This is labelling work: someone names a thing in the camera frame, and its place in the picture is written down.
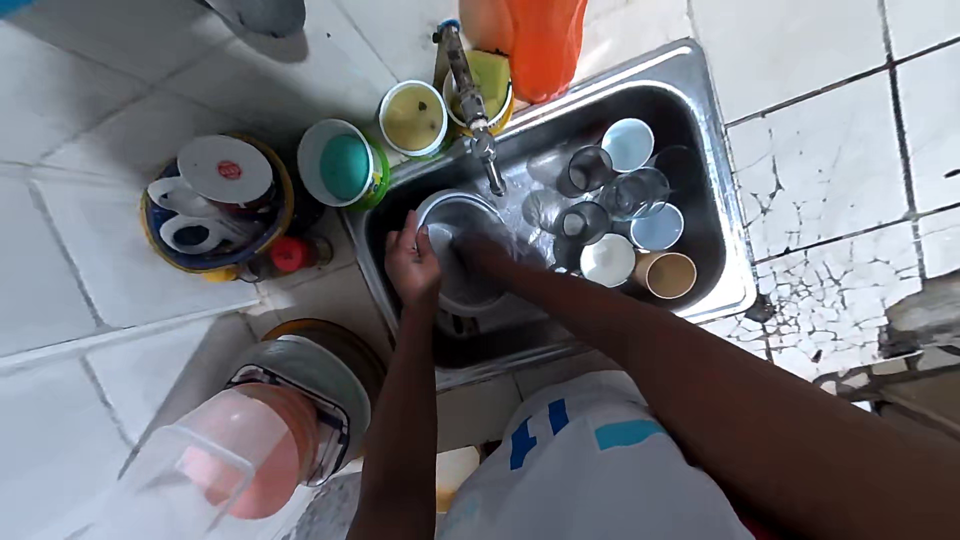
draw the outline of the gray bowl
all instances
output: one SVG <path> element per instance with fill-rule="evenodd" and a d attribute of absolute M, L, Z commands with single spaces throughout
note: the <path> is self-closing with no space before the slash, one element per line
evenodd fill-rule
<path fill-rule="evenodd" d="M 426 225 L 430 245 L 444 271 L 440 307 L 454 315 L 474 316 L 493 307 L 505 292 L 482 276 L 470 272 L 452 249 L 465 233 L 494 233 L 506 225 L 500 212 L 479 195 L 445 189 L 417 207 L 417 227 Z"/>

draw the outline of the blue stripe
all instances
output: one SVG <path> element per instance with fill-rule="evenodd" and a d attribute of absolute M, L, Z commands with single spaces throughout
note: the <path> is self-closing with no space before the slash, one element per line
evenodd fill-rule
<path fill-rule="evenodd" d="M 566 401 L 557 400 L 547 405 L 546 409 L 547 416 L 550 418 L 550 428 L 553 430 L 553 434 L 556 435 L 564 426 L 570 423 L 570 419 L 566 416 Z"/>
<path fill-rule="evenodd" d="M 654 433 L 666 433 L 660 424 L 649 420 L 630 420 L 607 424 L 593 431 L 600 450 L 615 446 L 633 446 L 646 440 Z"/>
<path fill-rule="evenodd" d="M 514 434 L 510 435 L 510 444 L 512 446 L 510 450 L 511 471 L 522 467 L 523 459 L 537 446 L 537 437 L 530 436 L 530 428 L 527 426 L 527 422 L 529 421 L 530 417 L 527 417 L 526 420 L 520 422 Z"/>

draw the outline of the wall tile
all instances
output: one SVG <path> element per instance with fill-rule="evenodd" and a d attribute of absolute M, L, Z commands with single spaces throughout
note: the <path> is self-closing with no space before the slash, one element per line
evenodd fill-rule
<path fill-rule="evenodd" d="M 245 36 L 166 86 L 293 139 L 325 117 L 373 122 L 380 98 L 393 83 L 336 6 L 310 0 L 302 35 Z"/>
<path fill-rule="evenodd" d="M 79 360 L 0 374 L 0 409 L 4 537 L 63 538 L 89 523 L 130 450 Z"/>
<path fill-rule="evenodd" d="M 726 121 L 885 61 L 875 0 L 692 0 Z"/>
<path fill-rule="evenodd" d="M 763 334 L 763 325 L 742 314 L 718 319 L 700 325 L 700 328 L 726 339 L 754 356 L 767 359 L 767 338 Z"/>
<path fill-rule="evenodd" d="M 193 0 L 37 0 L 10 21 L 149 83 L 233 36 L 215 12 Z"/>
<path fill-rule="evenodd" d="M 882 361 L 885 309 L 920 290 L 909 223 L 775 258 L 756 267 L 777 309 L 765 323 L 773 361 L 807 380 Z"/>
<path fill-rule="evenodd" d="M 907 211 L 885 73 L 728 129 L 756 259 Z"/>
<path fill-rule="evenodd" d="M 124 328 L 256 300 L 253 285 L 210 283 L 154 253 L 140 228 L 140 191 L 60 182 L 39 185 L 86 290 L 108 325 Z"/>
<path fill-rule="evenodd" d="M 96 323 L 27 185 L 0 178 L 0 356 L 93 333 Z"/>
<path fill-rule="evenodd" d="M 897 68 L 917 210 L 960 202 L 960 44 Z"/>
<path fill-rule="evenodd" d="M 685 0 L 590 0 L 574 81 L 693 36 Z"/>
<path fill-rule="evenodd" d="M 896 58 L 960 36 L 960 4 L 953 0 L 884 1 Z"/>
<path fill-rule="evenodd" d="M 34 163 L 145 86 L 0 20 L 0 160 Z"/>
<path fill-rule="evenodd" d="M 439 394 L 437 452 L 500 440 L 521 401 L 509 374 Z"/>
<path fill-rule="evenodd" d="M 247 126 L 175 94 L 156 91 L 60 147 L 42 164 L 145 187 L 196 136 Z"/>
<path fill-rule="evenodd" d="M 267 295 L 266 305 L 274 310 L 259 317 L 278 317 L 280 322 L 313 317 L 337 323 L 360 336 L 384 361 L 390 360 L 393 348 L 387 338 L 386 323 L 356 264 L 289 289 L 275 282 L 257 286 Z M 248 314 L 248 318 L 258 317 Z M 251 326 L 259 331 L 265 325 L 251 322 Z"/>
<path fill-rule="evenodd" d="M 930 214 L 919 224 L 926 276 L 936 278 L 960 268 L 960 209 Z"/>
<path fill-rule="evenodd" d="M 211 340 L 253 344 L 239 315 L 208 317 L 87 353 L 128 438 L 138 441 L 188 362 L 215 361 Z"/>

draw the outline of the stainless steel sink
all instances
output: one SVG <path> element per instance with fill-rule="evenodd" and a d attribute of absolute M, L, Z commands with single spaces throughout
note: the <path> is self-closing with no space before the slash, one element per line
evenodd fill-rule
<path fill-rule="evenodd" d="M 461 140 L 438 160 L 408 161 L 395 169 L 393 185 L 375 209 L 347 212 L 360 267 L 391 331 L 396 332 L 400 303 L 383 269 L 384 241 L 387 232 L 402 226 L 408 210 L 440 189 L 478 193 L 500 209 L 508 226 L 537 249 L 544 264 L 563 267 L 563 246 L 555 246 L 551 234 L 527 223 L 521 208 L 531 193 L 555 189 L 556 178 L 574 151 L 595 144 L 613 122 L 626 117 L 651 126 L 655 152 L 680 144 L 696 156 L 667 176 L 670 202 L 686 219 L 684 236 L 673 249 L 696 262 L 699 278 L 693 290 L 673 301 L 658 300 L 630 285 L 621 287 L 622 292 L 691 322 L 749 307 L 756 286 L 722 122 L 703 51 L 695 41 L 684 39 L 517 114 L 496 138 L 497 164 L 507 183 L 505 197 L 490 193 L 481 163 L 468 155 L 468 145 Z M 441 313 L 434 335 L 439 389 L 585 349 L 559 324 L 514 297 L 476 318 Z"/>

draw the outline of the hand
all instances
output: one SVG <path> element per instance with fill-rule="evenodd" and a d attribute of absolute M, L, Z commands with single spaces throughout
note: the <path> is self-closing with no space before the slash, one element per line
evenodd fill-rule
<path fill-rule="evenodd" d="M 403 231 L 387 233 L 387 275 L 405 306 L 437 304 L 440 263 L 430 246 L 426 226 L 417 230 L 417 213 L 407 213 Z"/>

